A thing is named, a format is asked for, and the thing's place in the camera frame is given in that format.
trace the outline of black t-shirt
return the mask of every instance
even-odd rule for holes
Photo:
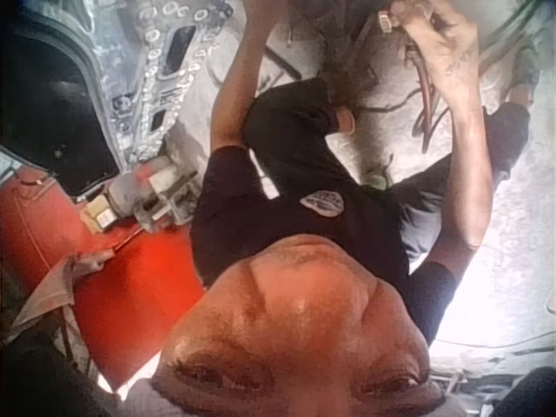
[[[425,263],[409,275],[393,210],[355,184],[269,200],[247,150],[213,153],[191,228],[195,266],[205,287],[239,260],[300,234],[328,238],[393,285],[428,343],[434,340],[456,282],[438,263]]]

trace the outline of nose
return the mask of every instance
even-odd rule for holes
[[[289,348],[323,351],[361,329],[368,304],[367,284],[337,261],[313,259],[267,265],[255,279],[265,311]]]

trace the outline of man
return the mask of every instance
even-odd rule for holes
[[[442,406],[427,348],[483,241],[493,190],[525,146],[539,72],[523,49],[509,103],[485,120],[476,26],[431,0],[445,24],[435,31],[414,3],[396,2],[392,17],[452,111],[453,153],[369,195],[325,143],[353,125],[322,80],[254,99],[286,0],[244,0],[247,26],[215,102],[191,229],[208,291],[175,327],[142,400],[187,415],[423,415]],[[280,197],[263,194],[249,149]],[[408,260],[423,253],[409,275]]]

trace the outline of t-shirt logo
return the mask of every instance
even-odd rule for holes
[[[338,217],[344,212],[344,199],[335,191],[317,191],[302,198],[300,203],[324,217]]]

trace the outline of concrete floor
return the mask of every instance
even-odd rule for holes
[[[234,0],[230,3],[235,6],[235,17],[241,25],[241,2]],[[453,3],[478,23],[482,36],[504,22],[517,4],[515,0],[495,0],[487,4],[480,0],[453,0]],[[546,8],[553,16],[549,2],[546,2]],[[536,31],[540,25],[534,23],[530,31]],[[544,25],[549,30],[548,43],[552,44],[553,50],[553,18]],[[291,47],[286,45],[287,39],[288,26],[283,24],[273,34],[270,46],[294,65],[303,78],[314,76],[322,63],[322,39],[304,26],[295,28]],[[234,31],[225,29],[217,42],[221,48],[213,50],[210,65],[222,79],[238,39]],[[395,54],[397,43],[396,36],[380,33],[367,39],[361,60],[371,63],[380,83],[359,92],[358,106],[399,103],[408,92],[418,87],[414,69],[404,68]],[[549,306],[553,305],[555,226],[555,81],[554,68],[550,65],[553,52],[543,56],[543,61],[546,70],[532,110],[530,141],[511,180],[498,190],[485,244],[468,269],[447,310],[438,340],[431,348],[436,369],[465,369],[473,375],[523,374],[533,367],[553,364],[553,352],[532,353],[527,350],[527,355],[514,354],[554,346],[554,316],[549,312]],[[490,112],[499,105],[500,92],[507,83],[511,63],[512,57],[509,56],[492,67],[482,81],[484,103]],[[280,69],[265,60],[261,83],[272,82],[278,76],[277,83],[292,81],[281,76]],[[195,105],[183,109],[173,132],[172,144],[177,154],[184,161],[191,161],[201,173],[209,155],[209,118],[217,91],[205,68],[189,92],[187,102]],[[388,174],[398,182],[425,169],[451,149],[451,123],[446,117],[428,154],[423,156],[420,153],[420,138],[411,137],[411,128],[421,108],[417,95],[406,107],[394,113],[358,112],[355,135],[331,136],[329,145],[359,181],[365,181],[369,170],[384,165],[394,155]],[[270,195],[275,194],[270,184],[265,182],[265,186]]]

